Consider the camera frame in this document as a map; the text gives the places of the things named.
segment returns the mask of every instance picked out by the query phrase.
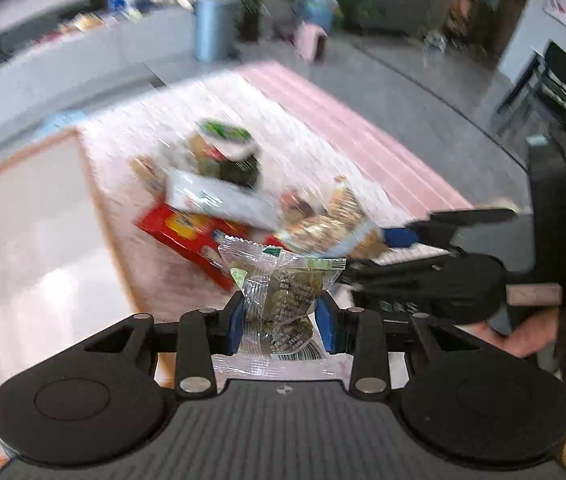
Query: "red snack bag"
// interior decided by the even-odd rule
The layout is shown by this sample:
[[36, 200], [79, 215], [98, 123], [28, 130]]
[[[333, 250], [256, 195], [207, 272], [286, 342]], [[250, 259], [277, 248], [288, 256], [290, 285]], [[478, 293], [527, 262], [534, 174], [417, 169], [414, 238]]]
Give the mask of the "red snack bag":
[[165, 203], [156, 206], [136, 226], [194, 262], [225, 290], [234, 288], [234, 279], [225, 271], [218, 245], [225, 235], [245, 238], [249, 228], [211, 216], [181, 213]]

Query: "plant pot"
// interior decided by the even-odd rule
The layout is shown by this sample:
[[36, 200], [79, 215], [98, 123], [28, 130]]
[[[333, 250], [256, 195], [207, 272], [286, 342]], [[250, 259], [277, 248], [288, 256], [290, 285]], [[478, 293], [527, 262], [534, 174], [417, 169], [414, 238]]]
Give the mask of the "plant pot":
[[239, 41], [244, 43], [258, 41], [259, 28], [260, 13], [244, 9], [239, 22]]

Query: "wooden edge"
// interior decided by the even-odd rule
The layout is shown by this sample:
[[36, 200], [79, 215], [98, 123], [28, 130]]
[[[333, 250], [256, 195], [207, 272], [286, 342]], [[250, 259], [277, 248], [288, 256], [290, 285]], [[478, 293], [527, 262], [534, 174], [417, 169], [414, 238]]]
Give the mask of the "wooden edge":
[[[85, 146], [82, 143], [82, 135], [80, 134], [80, 131], [78, 129], [76, 128], [65, 129], [59, 132], [58, 134], [47, 137], [47, 139], [41, 140], [39, 142], [35, 142], [29, 146], [19, 149], [16, 153], [14, 153], [13, 155], [9, 156], [8, 158], [0, 162], [0, 174], [11, 169], [13, 166], [16, 166], [20, 162], [28, 159], [29, 157], [44, 152], [45, 150], [57, 146], [58, 144], [61, 144], [62, 142], [65, 142], [66, 140], [69, 140], [71, 138], [74, 138], [76, 140], [79, 149], [79, 156], [81, 160], [83, 175], [85, 176], [88, 182], [88, 189], [90, 192], [90, 196], [92, 197], [92, 203], [94, 205], [94, 209], [96, 210], [96, 217], [98, 218], [98, 224], [100, 225], [103, 238], [112, 255], [112, 259], [114, 260], [114, 266], [116, 267], [119, 278], [122, 282], [122, 285], [124, 286], [125, 294], [129, 298], [130, 303], [132, 303], [134, 309], [137, 312], [142, 312], [142, 310], [140, 309], [141, 303], [138, 300], [137, 294], [134, 292], [133, 286], [131, 285], [132, 283], [130, 278], [131, 272], [112, 235], [111, 225], [109, 223], [108, 216], [105, 213], [105, 208], [100, 194], [100, 190], [96, 185], [96, 179], [94, 178], [92, 165], [90, 163], [90, 158], [87, 154]], [[169, 370], [169, 363], [167, 362], [164, 356], [161, 356], [161, 361], [163, 365], [166, 367], [166, 369]], [[173, 388], [173, 380], [166, 381], [165, 383], [161, 383], [161, 386], [165, 388]], [[1, 456], [0, 467], [4, 465], [7, 462], [7, 460], [8, 460], [7, 457]]]

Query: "human hand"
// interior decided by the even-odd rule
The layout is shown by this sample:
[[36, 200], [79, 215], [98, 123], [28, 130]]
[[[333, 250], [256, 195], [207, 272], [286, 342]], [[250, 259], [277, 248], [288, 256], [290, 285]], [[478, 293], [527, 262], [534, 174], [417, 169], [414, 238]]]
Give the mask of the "human hand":
[[476, 337], [516, 357], [527, 357], [556, 339], [559, 326], [559, 309], [543, 310], [526, 319], [514, 332], [503, 337], [486, 322], [466, 327]]

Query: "pink stripe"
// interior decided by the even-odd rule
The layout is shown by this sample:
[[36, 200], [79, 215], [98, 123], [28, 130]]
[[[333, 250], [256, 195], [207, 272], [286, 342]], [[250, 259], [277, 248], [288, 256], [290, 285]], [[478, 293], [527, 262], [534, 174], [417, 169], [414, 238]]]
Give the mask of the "pink stripe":
[[253, 64], [237, 72], [347, 153], [365, 173], [383, 184], [397, 205], [413, 216], [425, 216], [429, 210], [471, 207], [444, 179], [386, 132], [278, 63]]

